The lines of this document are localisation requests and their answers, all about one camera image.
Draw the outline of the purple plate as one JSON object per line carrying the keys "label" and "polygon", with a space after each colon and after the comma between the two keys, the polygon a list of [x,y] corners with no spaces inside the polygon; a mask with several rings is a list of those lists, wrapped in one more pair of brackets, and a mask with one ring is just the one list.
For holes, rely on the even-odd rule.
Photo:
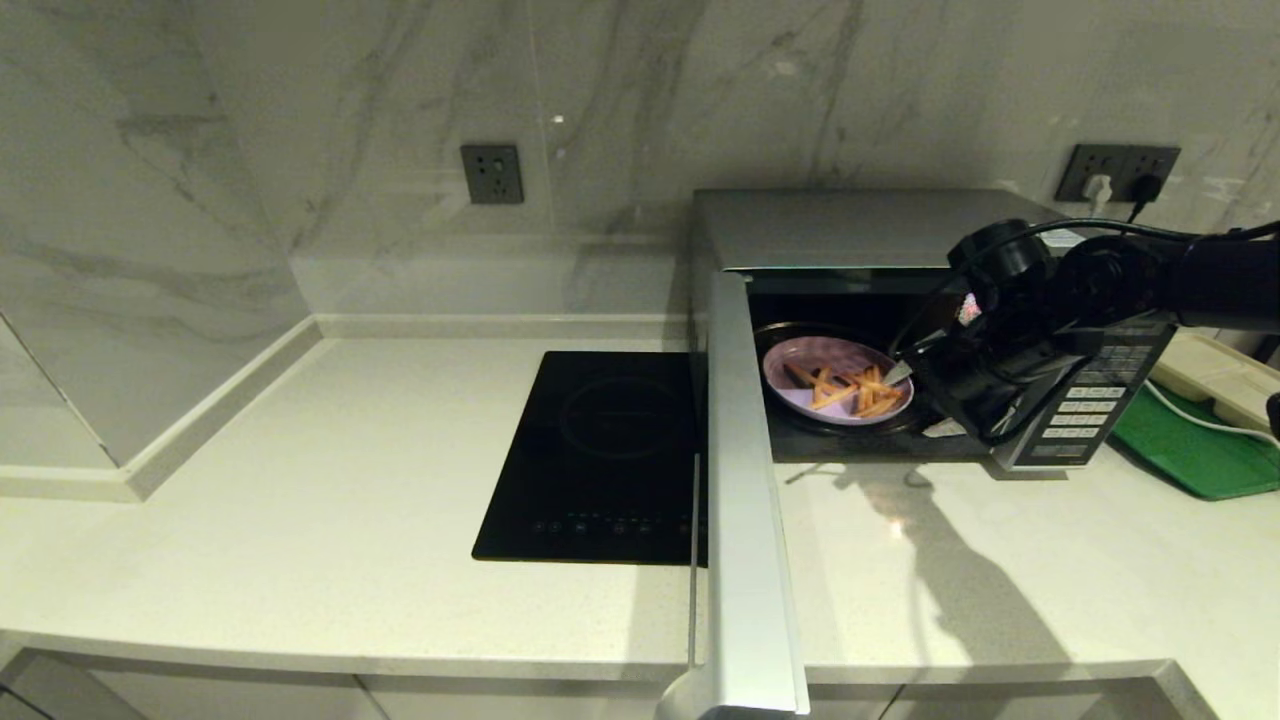
{"label": "purple plate", "polygon": [[895,363],[881,351],[847,340],[824,336],[805,336],[785,340],[769,348],[762,360],[760,369],[768,387],[785,402],[786,409],[796,410],[804,416],[833,423],[842,427],[870,427],[896,418],[911,406],[915,387],[909,379],[901,386],[900,405],[883,416],[856,419],[859,392],[845,401],[822,410],[812,410],[812,389],[796,387],[785,374],[783,365],[792,364],[805,372],[814,373],[822,366],[831,368],[829,384],[833,388],[851,386],[846,377],[856,375],[872,364],[881,369],[879,382]]}

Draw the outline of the microwave door with glass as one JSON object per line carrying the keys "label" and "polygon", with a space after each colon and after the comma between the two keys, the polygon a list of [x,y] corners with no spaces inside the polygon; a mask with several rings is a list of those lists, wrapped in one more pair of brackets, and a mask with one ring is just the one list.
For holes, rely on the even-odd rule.
{"label": "microwave door with glass", "polygon": [[690,661],[654,720],[796,720],[812,711],[765,420],[748,281],[708,272],[696,286],[694,360],[707,424],[707,606],[690,618],[705,657]]}

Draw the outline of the silver microwave oven body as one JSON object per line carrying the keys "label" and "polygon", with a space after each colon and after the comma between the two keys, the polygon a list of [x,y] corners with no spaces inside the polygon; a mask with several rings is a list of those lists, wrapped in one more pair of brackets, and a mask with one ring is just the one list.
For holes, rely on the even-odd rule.
{"label": "silver microwave oven body", "polygon": [[[966,231],[1009,219],[1034,224],[1059,214],[1002,190],[700,190],[692,200],[692,300],[708,272],[748,281],[751,328],[773,322],[826,322],[881,337],[899,324],[947,272],[945,254]],[[1149,377],[1174,331],[1140,324],[1110,331],[1103,357],[1056,398],[1097,416],[1050,438],[1050,419],[1010,443],[987,448],[969,436],[849,438],[771,429],[774,462],[979,462],[1011,471],[1080,468],[1102,447],[1132,396]],[[760,382],[764,380],[760,360]],[[762,393],[765,409],[764,386]]]}

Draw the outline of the green plastic tray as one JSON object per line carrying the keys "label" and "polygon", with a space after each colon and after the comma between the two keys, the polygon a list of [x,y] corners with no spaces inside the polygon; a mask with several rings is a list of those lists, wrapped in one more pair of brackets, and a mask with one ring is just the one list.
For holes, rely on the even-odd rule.
{"label": "green plastic tray", "polygon": [[1142,387],[1108,443],[1137,466],[1206,501],[1280,491],[1280,448],[1219,429],[1202,406]]}

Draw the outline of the beige power strip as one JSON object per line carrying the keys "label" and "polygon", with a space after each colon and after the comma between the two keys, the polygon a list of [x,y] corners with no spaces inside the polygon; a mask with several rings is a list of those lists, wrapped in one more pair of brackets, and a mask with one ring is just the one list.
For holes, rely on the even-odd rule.
{"label": "beige power strip", "polygon": [[1229,425],[1272,434],[1268,401],[1280,395],[1280,370],[1210,337],[1178,331],[1149,378],[1193,404],[1210,404]]}

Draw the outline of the black induction cooktop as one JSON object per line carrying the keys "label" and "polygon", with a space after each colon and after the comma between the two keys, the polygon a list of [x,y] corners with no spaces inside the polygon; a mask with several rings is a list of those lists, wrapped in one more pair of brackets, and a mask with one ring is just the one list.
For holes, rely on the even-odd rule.
{"label": "black induction cooktop", "polygon": [[689,355],[549,351],[471,555],[705,566],[701,451]]}

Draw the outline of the white cabinet corner panel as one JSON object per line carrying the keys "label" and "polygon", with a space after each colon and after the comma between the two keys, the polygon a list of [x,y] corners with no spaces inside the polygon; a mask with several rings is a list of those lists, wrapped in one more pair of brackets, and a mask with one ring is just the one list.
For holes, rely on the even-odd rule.
{"label": "white cabinet corner panel", "polygon": [[0,669],[0,720],[147,720],[91,671],[50,653]]}

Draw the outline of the grey wall socket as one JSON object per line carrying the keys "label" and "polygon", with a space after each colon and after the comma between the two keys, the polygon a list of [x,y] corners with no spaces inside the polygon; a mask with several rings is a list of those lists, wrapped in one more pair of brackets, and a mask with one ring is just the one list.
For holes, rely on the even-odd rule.
{"label": "grey wall socket", "polygon": [[1078,143],[1062,170],[1059,187],[1053,193],[1057,202],[1087,202],[1082,196],[1082,188],[1089,176],[1105,173],[1114,179],[1120,170],[1125,158],[1125,143]]}
{"label": "grey wall socket", "polygon": [[524,181],[515,145],[465,143],[460,155],[472,205],[524,204]]}
{"label": "grey wall socket", "polygon": [[1181,150],[1174,146],[1129,146],[1114,179],[1114,199],[1117,202],[1132,202],[1128,186],[1142,173],[1157,173],[1167,183],[1180,152]]}

